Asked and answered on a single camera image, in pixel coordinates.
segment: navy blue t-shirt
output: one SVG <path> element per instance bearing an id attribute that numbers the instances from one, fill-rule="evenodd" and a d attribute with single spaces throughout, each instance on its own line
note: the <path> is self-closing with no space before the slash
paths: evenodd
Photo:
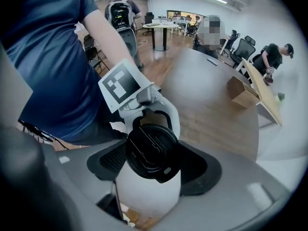
<path id="1" fill-rule="evenodd" d="M 97 10 L 94 0 L 25 0 L 1 36 L 7 54 L 33 90 L 20 119 L 60 139 L 95 118 L 103 98 L 75 24 Z"/>

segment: cardboard box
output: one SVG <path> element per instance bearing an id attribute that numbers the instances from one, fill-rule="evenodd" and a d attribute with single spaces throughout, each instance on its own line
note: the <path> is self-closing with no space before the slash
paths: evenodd
<path id="1" fill-rule="evenodd" d="M 259 94 L 235 76 L 228 81 L 227 88 L 231 100 L 246 109 L 260 102 Z"/>

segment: wooden tabletop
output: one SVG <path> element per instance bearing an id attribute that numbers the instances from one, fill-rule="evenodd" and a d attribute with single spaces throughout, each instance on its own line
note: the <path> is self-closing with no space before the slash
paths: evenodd
<path id="1" fill-rule="evenodd" d="M 272 90 L 264 83 L 263 76 L 247 60 L 242 58 L 252 83 L 260 96 L 262 105 L 274 118 L 278 125 L 282 126 L 282 118 Z"/>
<path id="2" fill-rule="evenodd" d="M 179 25 L 177 24 L 169 24 L 169 25 L 164 25 L 164 24 L 159 24 L 156 26 L 148 26 L 147 24 L 142 26 L 143 28 L 177 28 Z"/>
<path id="3" fill-rule="evenodd" d="M 213 59 L 218 66 L 210 63 Z M 257 158 L 257 108 L 244 109 L 231 101 L 227 82 L 236 76 L 230 66 L 201 52 L 184 49 L 166 74 L 162 94 L 178 109 L 180 139 Z"/>

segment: small plant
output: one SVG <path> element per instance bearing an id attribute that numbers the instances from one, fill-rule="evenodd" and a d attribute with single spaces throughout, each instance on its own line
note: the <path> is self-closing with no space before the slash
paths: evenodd
<path id="1" fill-rule="evenodd" d="M 279 92 L 278 98 L 279 98 L 279 101 L 282 102 L 284 100 L 284 93 Z"/>

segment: desk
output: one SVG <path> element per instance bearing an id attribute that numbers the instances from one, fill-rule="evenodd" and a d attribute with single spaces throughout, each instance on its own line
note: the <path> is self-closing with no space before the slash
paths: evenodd
<path id="1" fill-rule="evenodd" d="M 221 51 L 219 53 L 220 55 L 223 53 L 223 50 L 225 49 L 228 41 L 230 40 L 230 37 L 228 35 L 225 35 L 223 38 L 226 40 L 226 42 L 224 43 L 223 47 L 221 48 Z"/>
<path id="2" fill-rule="evenodd" d="M 171 24 L 171 25 L 156 25 L 156 26 L 148 26 L 148 25 L 143 25 L 143 28 L 151 28 L 152 29 L 152 44 L 153 44 L 153 50 L 156 51 L 167 51 L 169 50 L 169 47 L 167 46 L 167 29 L 168 28 L 177 28 L 179 25 L 177 24 Z M 163 45 L 160 46 L 155 46 L 155 28 L 163 28 Z"/>
<path id="3" fill-rule="evenodd" d="M 256 160 L 259 126 L 257 107 L 243 109 L 231 101 L 227 82 L 248 80 L 230 66 L 201 52 L 184 49 L 167 72 L 162 94 L 178 109 L 180 139 Z M 218 63 L 210 63 L 210 58 Z"/>
<path id="4" fill-rule="evenodd" d="M 172 20 L 173 22 L 178 22 L 178 23 L 185 23 L 186 26 L 185 26 L 185 32 L 184 32 L 184 35 L 186 35 L 186 32 L 187 32 L 187 26 L 188 24 L 190 23 L 190 21 L 184 21 L 184 20 Z"/>
<path id="5" fill-rule="evenodd" d="M 254 85 L 256 92 L 259 94 L 260 103 L 258 105 L 262 105 L 269 115 L 274 119 L 274 122 L 279 126 L 282 126 L 282 118 L 280 115 L 280 111 L 278 108 L 278 103 L 273 95 L 272 90 L 268 87 L 263 80 L 263 76 L 253 67 L 247 60 L 242 58 L 241 62 L 248 74 L 250 79 Z"/>

